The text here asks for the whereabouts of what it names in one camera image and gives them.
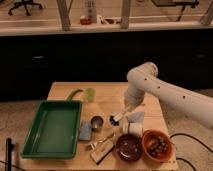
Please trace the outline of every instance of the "plastic tray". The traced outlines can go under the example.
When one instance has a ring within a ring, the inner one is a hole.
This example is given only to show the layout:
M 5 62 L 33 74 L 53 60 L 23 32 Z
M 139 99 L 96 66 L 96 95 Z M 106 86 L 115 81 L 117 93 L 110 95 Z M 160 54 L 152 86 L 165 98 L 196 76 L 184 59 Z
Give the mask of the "plastic tray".
M 80 101 L 42 101 L 26 137 L 22 158 L 74 157 L 81 106 Z

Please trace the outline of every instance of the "terracotta bowl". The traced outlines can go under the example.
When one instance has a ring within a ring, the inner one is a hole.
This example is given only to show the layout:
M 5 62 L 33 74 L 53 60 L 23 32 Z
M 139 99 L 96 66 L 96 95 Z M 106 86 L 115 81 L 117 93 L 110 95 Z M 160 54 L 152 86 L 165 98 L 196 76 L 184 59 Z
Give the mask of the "terracotta bowl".
M 141 139 L 130 134 L 122 135 L 116 142 L 115 150 L 122 160 L 135 162 L 142 155 Z
M 173 153 L 169 137 L 159 130 L 147 130 L 142 137 L 144 153 L 153 161 L 166 162 Z

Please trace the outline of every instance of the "wooden table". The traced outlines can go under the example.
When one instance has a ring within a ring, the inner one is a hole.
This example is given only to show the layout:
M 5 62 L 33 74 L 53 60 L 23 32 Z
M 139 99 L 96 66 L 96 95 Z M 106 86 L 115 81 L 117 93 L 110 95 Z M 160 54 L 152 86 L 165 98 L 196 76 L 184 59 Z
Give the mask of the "wooden table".
M 109 116 L 113 112 L 119 112 L 124 107 L 124 92 L 127 83 L 83 83 L 83 82 L 54 82 L 49 92 L 48 100 L 65 100 L 74 89 L 94 88 L 96 90 L 95 101 L 83 102 L 81 121 L 89 121 L 94 115 L 104 118 L 104 126 L 101 133 L 93 133 L 92 140 L 107 135 L 109 130 L 116 129 L 109 123 Z M 83 93 L 79 93 L 74 99 L 83 100 Z M 168 130 L 162 115 L 159 101 L 154 96 L 145 93 L 145 99 L 136 111 L 145 112 L 143 128 L 159 129 L 168 134 Z M 31 160 L 20 159 L 20 167 L 26 170 L 177 170 L 175 154 L 167 163 L 155 163 L 142 155 L 135 163 L 122 161 L 115 151 L 112 151 L 99 165 L 90 158 L 90 152 L 85 151 L 87 143 L 79 141 L 76 156 L 70 160 Z

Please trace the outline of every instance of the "wall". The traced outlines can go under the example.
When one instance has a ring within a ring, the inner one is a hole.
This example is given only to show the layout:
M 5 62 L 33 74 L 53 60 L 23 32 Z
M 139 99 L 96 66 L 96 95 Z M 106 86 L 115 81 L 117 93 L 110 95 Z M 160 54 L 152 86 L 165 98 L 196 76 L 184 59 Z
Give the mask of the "wall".
M 46 98 L 53 81 L 126 81 L 146 61 L 159 78 L 212 88 L 213 30 L 141 31 L 0 38 L 0 99 Z

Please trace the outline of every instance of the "cable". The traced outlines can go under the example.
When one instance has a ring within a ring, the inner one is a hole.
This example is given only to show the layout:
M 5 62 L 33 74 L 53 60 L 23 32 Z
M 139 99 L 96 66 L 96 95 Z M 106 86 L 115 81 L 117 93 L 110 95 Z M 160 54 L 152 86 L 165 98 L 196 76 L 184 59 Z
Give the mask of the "cable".
M 190 138 L 196 140 L 196 141 L 199 142 L 201 145 L 203 145 L 204 147 L 206 147 L 211 153 L 213 153 L 213 150 L 212 150 L 210 147 L 208 147 L 206 144 L 204 144 L 202 141 L 200 141 L 199 139 L 195 138 L 195 137 L 192 136 L 192 135 L 189 135 L 189 134 L 186 134 L 186 133 L 177 133 L 177 134 L 171 135 L 170 138 L 173 138 L 173 137 L 179 136 L 179 135 L 183 135 L 183 136 L 186 136 L 186 137 L 190 137 Z
M 186 134 L 186 133 L 176 133 L 176 134 L 171 135 L 170 138 L 173 138 L 173 137 L 179 136 L 179 135 L 192 138 L 193 140 L 199 142 L 202 146 L 204 146 L 205 148 L 207 148 L 211 153 L 213 153 L 213 150 L 212 150 L 210 147 L 208 147 L 206 144 L 204 144 L 202 141 L 200 141 L 199 139 L 195 138 L 195 137 L 192 136 L 192 135 L 189 135 L 189 134 Z M 196 171 L 195 166 L 194 166 L 192 163 L 190 163 L 188 160 L 186 160 L 186 159 L 184 159 L 184 158 L 181 158 L 181 157 L 177 157 L 177 160 L 184 161 L 184 162 L 187 163 L 189 166 L 191 166 L 192 169 L 193 169 L 194 171 Z
M 0 160 L 0 163 L 3 163 L 3 164 L 5 164 L 5 165 L 8 165 L 7 162 L 2 161 L 2 160 Z M 22 169 L 22 168 L 20 168 L 20 167 L 18 167 L 18 166 L 15 166 L 15 165 L 12 165 L 12 164 L 11 164 L 11 166 L 12 166 L 12 167 L 15 167 L 16 169 L 19 169 L 19 170 L 22 170 L 22 171 L 26 171 L 25 169 Z
M 191 166 L 191 167 L 192 167 L 192 169 L 193 169 L 194 171 L 197 171 L 197 170 L 196 170 L 196 168 L 193 166 L 193 164 L 192 164 L 192 163 L 190 163 L 188 160 L 183 159 L 183 158 L 180 158 L 180 157 L 177 157 L 177 160 L 184 161 L 184 162 L 185 162 L 185 163 L 187 163 L 189 166 Z

